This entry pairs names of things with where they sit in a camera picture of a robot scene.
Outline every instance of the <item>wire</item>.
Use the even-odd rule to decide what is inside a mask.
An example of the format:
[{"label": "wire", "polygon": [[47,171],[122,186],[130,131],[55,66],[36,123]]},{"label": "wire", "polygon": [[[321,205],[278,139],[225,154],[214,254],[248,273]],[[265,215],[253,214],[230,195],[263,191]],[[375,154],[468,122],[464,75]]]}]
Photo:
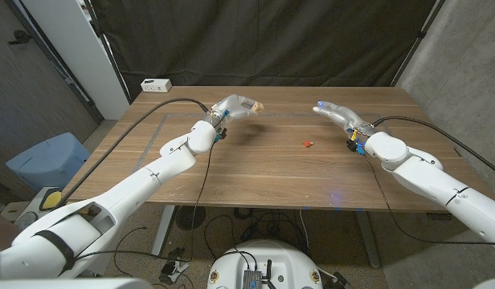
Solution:
[{"label": "wire", "polygon": [[221,124],[221,121],[223,121],[223,119],[224,119],[224,116],[221,116],[221,118],[219,119],[217,124],[214,125],[214,128],[217,128],[217,126]]},{"label": "wire", "polygon": [[324,275],[328,275],[329,277],[333,278],[334,280],[338,280],[337,277],[331,273],[328,273],[326,270],[322,270],[321,268],[317,268],[321,273],[323,273]]},{"label": "wire", "polygon": [[[136,229],[133,229],[131,231],[129,231],[128,233],[126,233],[126,235],[119,241],[119,243],[117,243],[117,246],[116,246],[116,250],[119,249],[119,246],[121,245],[122,241],[128,237],[128,235],[130,235],[131,233],[135,232],[136,230],[146,230],[147,227],[140,227],[140,228],[136,228]],[[116,259],[116,254],[113,255],[113,264],[116,266],[116,268],[118,269],[118,271],[124,275],[128,275],[130,277],[133,277],[133,275],[131,275],[130,273],[128,272],[125,272],[123,271],[122,269],[119,268],[119,266],[117,265],[117,259]]]},{"label": "wire", "polygon": [[194,289],[194,284],[192,283],[192,280],[190,280],[189,276],[187,276],[183,273],[181,273],[180,275],[183,275],[183,277],[187,278],[187,280],[189,280],[189,282],[190,282],[190,286],[192,287],[192,289]]},{"label": "wire", "polygon": [[435,129],[437,132],[439,132],[440,134],[442,134],[443,136],[446,136],[449,140],[451,140],[452,142],[454,142],[455,144],[459,145],[461,148],[465,149],[466,151],[468,151],[469,153],[471,153],[473,156],[475,156],[478,160],[480,160],[481,162],[483,162],[484,164],[486,164],[488,167],[490,167],[494,172],[495,172],[495,165],[491,164],[489,161],[487,161],[486,159],[484,159],[482,156],[480,156],[478,153],[476,153],[475,151],[473,151],[472,149],[470,149],[467,145],[465,144],[462,144],[459,140],[457,140],[454,136],[451,136],[450,134],[448,134],[447,132],[443,131],[442,129],[436,127],[435,125],[433,124],[429,124],[427,123],[426,121],[422,121],[422,120],[417,120],[417,119],[413,119],[413,118],[410,118],[410,117],[405,117],[405,116],[386,116],[386,117],[382,117],[381,119],[379,120],[376,120],[372,125],[374,127],[377,127],[379,126],[383,121],[385,120],[406,120],[406,121],[411,121],[411,122],[415,122],[417,124],[422,124],[422,125],[425,125],[429,128],[432,128],[432,129]]},{"label": "wire", "polygon": [[227,252],[227,253],[224,253],[224,254],[222,254],[222,255],[221,255],[221,257],[226,256],[226,255],[229,255],[229,254],[237,254],[237,253],[238,253],[238,254],[241,254],[241,255],[242,255],[242,254],[248,254],[248,255],[250,255],[250,256],[251,256],[251,258],[253,258],[253,260],[255,261],[255,271],[256,271],[256,270],[258,270],[258,262],[256,261],[255,256],[253,256],[253,255],[252,255],[251,253],[249,253],[249,252],[236,250],[236,251],[232,251],[232,252]]},{"label": "wire", "polygon": [[[293,222],[291,220],[291,218],[288,217],[287,214],[281,213],[280,211],[278,211],[278,214],[284,216],[286,219],[280,219],[277,222],[274,214],[271,214],[270,211],[268,211],[268,210],[254,210],[254,212],[264,212],[264,211],[265,211],[265,213],[262,214],[259,218],[257,218],[255,215],[252,216],[252,218],[254,218],[256,220],[255,223],[252,222],[252,225],[254,224],[254,225],[258,226],[259,222],[267,222],[268,227],[269,227],[271,225],[271,223],[275,223],[278,225],[278,222],[287,222],[290,225],[292,225],[297,232],[298,245],[296,245],[295,247],[300,248],[300,250],[303,251],[305,254],[308,254],[308,255],[310,254],[309,248],[306,245],[305,234],[303,234],[303,231],[301,230],[301,228],[295,222]],[[272,215],[272,220],[263,220],[263,218],[267,215]],[[274,234],[269,234],[269,233],[266,234],[266,233],[260,232],[259,230],[256,231],[256,234],[261,234],[261,235],[265,235],[265,236],[270,235],[272,237],[277,237],[279,240],[282,240],[286,243],[291,243],[288,240],[285,240],[284,238],[282,238],[280,235],[275,236]]]},{"label": "wire", "polygon": [[141,254],[144,256],[149,256],[153,258],[159,258],[162,260],[170,260],[170,261],[179,261],[179,262],[190,262],[190,260],[181,260],[181,259],[176,259],[176,258],[168,258],[168,257],[162,257],[158,256],[155,254],[150,254],[150,253],[145,253],[141,251],[134,251],[134,250],[102,250],[102,251],[96,251],[96,252],[91,252],[88,254],[83,254],[81,256],[75,257],[75,261],[81,260],[82,258],[87,258],[88,256],[93,256],[95,254],[105,254],[105,253],[121,253],[121,254]]},{"label": "wire", "polygon": [[422,242],[428,242],[428,243],[432,243],[432,244],[451,244],[451,245],[494,245],[495,246],[495,242],[458,242],[458,241],[437,241],[437,240],[427,240],[427,239],[424,239],[424,238],[419,238],[419,237],[416,237],[416,236],[413,236],[409,233],[407,233],[405,230],[403,230],[403,228],[401,228],[401,226],[399,225],[398,221],[396,220],[395,216],[394,216],[394,213],[392,212],[391,210],[391,206],[389,206],[389,202],[387,200],[387,197],[385,196],[385,193],[383,192],[383,189],[382,189],[382,185],[379,183],[379,180],[378,180],[378,177],[376,176],[376,172],[374,171],[374,167],[373,165],[370,163],[369,161],[369,157],[367,157],[367,155],[363,155],[366,160],[367,160],[367,163],[369,163],[369,166],[370,166],[370,170],[373,172],[373,175],[374,175],[374,179],[376,180],[376,184],[378,184],[378,187],[379,187],[379,191],[382,193],[383,195],[383,200],[385,200],[385,204],[387,205],[387,208],[389,209],[389,212],[391,213],[391,216],[392,216],[392,219],[394,220],[394,223],[395,225],[398,227],[398,229],[403,232],[406,236],[410,237],[410,238],[413,238],[415,240],[418,240],[418,241],[422,241]]},{"label": "wire", "polygon": [[135,122],[129,128],[127,128],[126,131],[121,134],[121,136],[119,136],[119,138],[116,140],[116,142],[112,144],[112,146],[103,154],[103,156],[101,156],[100,159],[97,160],[97,162],[94,165],[92,165],[92,167],[85,173],[85,175],[83,175],[75,183],[75,185],[62,197],[62,199],[59,201],[58,204],[56,204],[56,206],[53,208],[53,210],[56,210],[59,207],[65,205],[65,203],[67,203],[67,201],[71,197],[71,195],[80,187],[80,185],[85,180],[87,180],[88,176],[90,176],[90,174],[92,172],[94,172],[94,170],[98,167],[98,165],[100,165],[101,162],[104,161],[104,159],[117,147],[117,145],[128,135],[128,133],[131,132],[132,129],[137,126],[137,124],[140,124],[147,116],[149,116],[151,113],[153,113],[154,111],[156,111],[160,107],[162,107],[166,104],[170,104],[170,103],[178,102],[178,101],[190,101],[190,102],[196,103],[201,107],[201,109],[204,112],[208,112],[208,108],[204,104],[200,103],[197,100],[193,100],[193,99],[189,99],[189,98],[177,98],[177,99],[172,99],[172,100],[166,100],[164,102],[161,102],[160,104],[155,105],[148,112],[146,112],[143,116],[141,116],[137,120],[135,120]]},{"label": "wire", "polygon": [[[212,251],[212,249],[210,248],[210,245],[208,244],[208,240],[207,240],[207,229],[208,229],[208,226],[216,219],[218,218],[221,218],[221,217],[226,217],[230,220],[230,225],[231,225],[231,237],[233,238],[233,248],[235,249],[236,252],[240,252],[239,250],[237,250],[237,247],[235,246],[235,244],[237,243],[237,240],[235,239],[235,234],[233,232],[233,219],[228,216],[228,215],[225,215],[225,214],[222,214],[222,215],[219,215],[213,219],[211,219],[207,225],[205,226],[205,230],[203,231],[203,235],[205,237],[205,244],[207,245],[207,248],[208,250],[210,251],[210,253],[212,254],[212,257],[214,257],[214,260],[217,260],[217,257],[215,257],[215,254],[214,252]],[[242,255],[242,257],[244,258],[244,260],[246,261],[246,264],[247,264],[247,269],[250,270],[249,268],[249,261],[248,259],[246,258],[246,256],[244,256],[242,253],[240,253],[240,255]],[[256,264],[256,260],[255,260],[255,271],[256,271],[256,268],[258,267],[258,265]]]},{"label": "wire", "polygon": [[299,217],[301,218],[301,224],[303,224],[303,230],[305,230],[306,246],[310,252],[309,234],[306,232],[305,222],[303,221],[303,215],[301,214],[301,210],[299,210]]},{"label": "wire", "polygon": [[198,200],[196,201],[194,205],[194,212],[192,212],[192,223],[190,228],[192,230],[190,231],[190,261],[192,261],[192,257],[194,256],[194,217],[196,215],[196,209],[198,208],[198,203],[199,203],[199,198],[201,198],[201,194],[203,193],[203,190],[205,189],[205,183],[207,183],[207,177],[208,177],[208,170],[210,169],[210,161],[212,158],[212,149],[214,148],[215,143],[212,144],[210,147],[210,153],[208,154],[208,164],[207,164],[207,171],[205,172],[205,178],[202,180],[202,185],[201,189],[199,190],[199,195],[198,195]]}]

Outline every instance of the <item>black curtain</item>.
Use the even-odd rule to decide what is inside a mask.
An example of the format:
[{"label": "black curtain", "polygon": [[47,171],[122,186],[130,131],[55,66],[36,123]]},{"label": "black curtain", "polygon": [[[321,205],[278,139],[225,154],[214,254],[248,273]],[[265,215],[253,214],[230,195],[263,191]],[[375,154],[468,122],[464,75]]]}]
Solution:
[{"label": "black curtain", "polygon": [[388,86],[435,0],[92,1],[132,97],[173,85]]}]

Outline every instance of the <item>yellow object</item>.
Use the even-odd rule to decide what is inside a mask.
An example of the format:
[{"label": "yellow object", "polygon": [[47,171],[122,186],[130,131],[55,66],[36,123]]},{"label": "yellow object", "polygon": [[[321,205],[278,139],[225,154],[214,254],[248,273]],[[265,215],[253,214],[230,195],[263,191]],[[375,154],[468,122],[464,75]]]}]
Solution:
[{"label": "yellow object", "polygon": [[258,101],[255,101],[255,104],[251,107],[251,110],[253,112],[260,112],[264,109],[264,105],[262,103],[259,103]]},{"label": "yellow object", "polygon": [[62,192],[56,191],[51,193],[49,196],[46,197],[44,200],[44,203],[40,206],[41,210],[48,210],[56,206],[62,199]]},{"label": "yellow object", "polygon": [[354,140],[355,138],[357,138],[357,130],[356,129],[353,132],[353,136],[351,136],[351,140]]}]

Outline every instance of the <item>blue connector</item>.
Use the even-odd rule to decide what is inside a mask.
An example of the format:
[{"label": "blue connector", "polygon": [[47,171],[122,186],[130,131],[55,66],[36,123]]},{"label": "blue connector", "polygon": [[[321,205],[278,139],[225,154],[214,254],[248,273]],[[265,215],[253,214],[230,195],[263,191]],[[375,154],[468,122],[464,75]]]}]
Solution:
[{"label": "blue connector", "polygon": [[362,145],[361,144],[357,144],[357,153],[361,154],[361,155],[364,155],[365,152],[363,151],[363,148],[362,148]]}]

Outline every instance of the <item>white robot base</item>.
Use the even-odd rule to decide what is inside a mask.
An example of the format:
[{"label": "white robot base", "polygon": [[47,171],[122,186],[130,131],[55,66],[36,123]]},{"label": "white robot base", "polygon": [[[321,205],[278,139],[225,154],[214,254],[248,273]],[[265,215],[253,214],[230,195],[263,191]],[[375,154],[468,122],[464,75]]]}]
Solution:
[{"label": "white robot base", "polygon": [[316,289],[322,281],[306,254],[284,242],[260,239],[239,244],[212,265],[207,289],[234,288]]}]

